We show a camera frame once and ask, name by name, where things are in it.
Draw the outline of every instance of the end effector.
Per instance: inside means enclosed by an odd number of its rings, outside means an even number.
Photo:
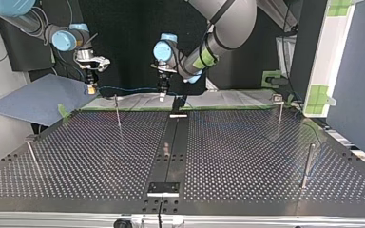
[[[110,61],[101,56],[94,56],[86,24],[72,24],[69,28],[52,25],[45,13],[35,8],[36,0],[0,0],[0,17],[21,29],[24,33],[44,40],[44,44],[52,43],[60,51],[73,51],[74,62],[85,71],[85,83],[89,94],[96,92],[98,76]]]
[[[190,0],[211,26],[208,27],[200,46],[189,56],[177,48],[178,37],[164,33],[156,44],[153,54],[158,61],[160,85],[172,73],[183,77],[187,83],[196,83],[202,72],[215,65],[227,51],[239,48],[250,36],[257,18],[256,0]],[[168,91],[167,86],[159,88],[161,95]]]

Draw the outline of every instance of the black panel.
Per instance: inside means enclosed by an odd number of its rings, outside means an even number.
[[[100,86],[124,88],[155,87],[157,71],[153,47],[162,32],[179,36],[179,48],[189,54],[199,45],[206,21],[183,0],[80,0],[82,13],[92,33],[95,51],[112,62],[100,75]],[[171,90],[177,93],[201,94],[204,78],[186,85],[179,76],[172,79]],[[105,91],[110,96],[115,91]]]
[[[53,66],[49,47],[0,18],[0,30],[13,71],[30,71]]]
[[[260,88],[262,72],[279,69],[276,37],[281,28],[260,8],[253,33],[239,49],[224,54],[209,71],[219,89]]]
[[[73,23],[83,23],[83,17],[82,13],[80,11],[78,0],[69,0],[69,3],[72,6],[72,14],[73,14]],[[46,12],[49,21],[57,26],[67,27],[70,23],[70,10],[69,6],[67,4],[67,1],[64,0],[45,0],[43,1],[43,10]],[[42,46],[42,41],[32,38],[34,42],[40,44]],[[52,51],[54,51],[54,55],[58,59],[58,51],[55,49],[55,47],[52,48]],[[73,66],[77,67],[76,64],[73,63],[73,52],[61,52],[63,58]],[[43,58],[48,58],[49,62],[51,63],[51,50],[48,53],[44,53],[41,55]],[[78,72],[72,68],[71,66],[67,66],[65,64],[61,64],[58,61],[56,61],[56,64],[50,64],[49,66],[43,67],[45,69],[42,70],[33,70],[29,72],[30,79],[32,81],[35,81],[49,73],[53,73],[53,71],[50,69],[51,67],[54,67],[55,70],[58,72],[58,75],[73,78],[73,79],[79,79]]]
[[[316,57],[319,35],[324,20],[327,0],[304,1],[301,11],[298,38],[290,71],[294,91],[304,101]],[[281,92],[292,90],[289,86]]]
[[[355,7],[334,98],[328,124],[365,151],[365,1]]]

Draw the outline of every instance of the vertical post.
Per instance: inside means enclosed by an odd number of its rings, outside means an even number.
[[[120,112],[118,110],[118,96],[117,96],[117,94],[115,94],[114,100],[115,100],[115,110],[117,111],[118,126],[121,126]]]
[[[313,151],[314,151],[315,148],[316,148],[316,145],[311,143],[310,147],[309,147],[309,152],[308,152],[308,155],[307,155],[306,165],[304,167],[303,179],[301,181],[301,188],[302,189],[304,189],[306,187],[307,180],[308,180],[309,175],[310,175],[311,159],[312,159]]]
[[[284,103],[281,103],[281,104],[280,104],[279,125],[280,125],[280,123],[281,123],[281,121],[282,121],[283,104],[284,104]]]
[[[32,159],[34,160],[34,162],[37,162],[37,159],[35,158],[35,155],[34,155],[34,151],[32,150],[32,147],[31,147],[31,142],[27,142],[27,144],[28,144],[29,152],[32,156]]]
[[[34,162],[37,162],[37,158],[35,157],[34,150],[32,149],[31,144],[34,142],[37,142],[38,139],[39,139],[38,135],[29,135],[25,138],[25,142],[28,145],[29,152],[30,152]]]

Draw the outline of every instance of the metal frame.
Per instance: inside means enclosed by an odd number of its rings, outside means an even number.
[[[157,216],[75,214],[75,213],[0,213],[0,227],[112,227],[117,219],[140,221],[142,227],[159,227]],[[163,227],[365,227],[365,218],[331,217],[196,217],[162,216]]]
[[[144,227],[158,227],[159,218],[161,218],[164,227],[168,225],[180,227],[178,223],[181,221],[183,227],[294,227],[294,225],[308,227],[358,225],[365,227],[365,218],[362,218],[365,217],[365,204],[312,202],[298,199],[292,202],[249,206],[244,201],[227,200],[209,203],[207,201],[186,200],[183,189],[187,165],[189,118],[192,117],[192,113],[194,112],[189,112],[188,118],[167,118],[168,124],[164,129],[163,138],[158,146],[154,165],[145,188],[147,190],[151,182],[179,182],[181,187],[178,198],[162,197],[145,198],[139,201],[117,200],[109,202],[58,199],[52,201],[30,200],[26,203],[24,199],[0,199],[0,226],[10,227],[16,224],[24,227],[65,225],[69,227],[80,225],[108,227],[112,226],[116,219],[125,218],[143,220]],[[286,113],[285,115],[283,121],[286,121],[289,114]],[[351,151],[326,134],[315,123],[307,120],[304,122],[317,128],[317,133],[324,142],[327,142],[344,159],[351,162],[352,167],[365,174],[363,161],[358,160]],[[61,125],[63,125],[62,121],[43,132],[41,139],[47,137]],[[28,153],[26,145],[11,153],[10,157],[15,159],[17,157],[15,154],[21,155],[23,153]],[[1,169],[8,161],[0,162]],[[41,203],[44,203],[44,208],[39,206]],[[34,212],[19,213],[16,211]]]

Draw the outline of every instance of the metal rod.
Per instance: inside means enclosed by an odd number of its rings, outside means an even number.
[[[304,167],[303,180],[301,181],[301,188],[302,189],[304,189],[306,187],[307,180],[309,178],[310,168],[311,168],[311,159],[312,159],[313,151],[314,151],[315,148],[316,148],[316,145],[311,143],[310,147],[309,147],[307,160],[306,160],[306,165]]]
[[[35,155],[34,155],[34,151],[32,150],[32,147],[31,147],[31,142],[27,142],[27,144],[28,144],[29,151],[30,151],[30,154],[32,156],[32,159],[34,160],[34,162],[37,162],[37,159],[35,158]]]
[[[115,110],[117,111],[118,126],[121,126],[121,118],[120,118],[120,111],[119,111],[119,108],[118,108],[118,97],[117,97],[117,95],[115,95],[114,100],[115,100]]]
[[[280,104],[280,111],[279,111],[279,124],[281,123],[282,121],[282,112],[283,112],[283,104]]]

